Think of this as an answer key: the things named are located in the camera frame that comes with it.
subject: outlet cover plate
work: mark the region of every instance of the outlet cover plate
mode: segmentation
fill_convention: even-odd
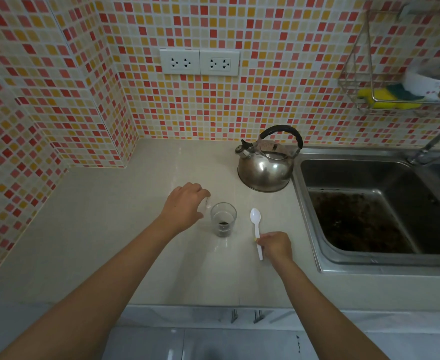
[[[200,74],[198,50],[160,49],[161,69],[164,74]]]
[[[240,51],[200,50],[200,74],[238,76]]]

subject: sink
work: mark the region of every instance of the sink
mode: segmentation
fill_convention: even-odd
[[[311,151],[295,161],[294,184],[318,265],[321,257],[329,267],[440,267],[440,163],[412,167],[397,151]]]

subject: person's right arm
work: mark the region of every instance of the person's right arm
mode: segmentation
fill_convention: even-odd
[[[257,243],[264,248],[264,253],[282,279],[290,302],[320,360],[388,360],[295,264],[286,233],[262,234]]]

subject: cabinet handle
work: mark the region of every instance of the cabinet handle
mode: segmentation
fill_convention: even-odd
[[[265,318],[265,316],[263,315],[263,313],[262,313],[262,310],[260,309],[260,310],[256,310],[255,311],[255,321],[253,321],[253,323],[258,323],[258,322],[260,322],[261,320],[263,320]]]
[[[232,311],[232,319],[230,320],[230,323],[234,323],[238,318],[237,310]]]

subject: person's left hand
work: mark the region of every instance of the person's left hand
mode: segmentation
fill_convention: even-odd
[[[168,196],[159,218],[165,224],[172,225],[176,234],[179,234],[203,218],[203,214],[197,210],[205,197],[210,197],[210,192],[198,183],[188,182],[183,187],[177,187]]]

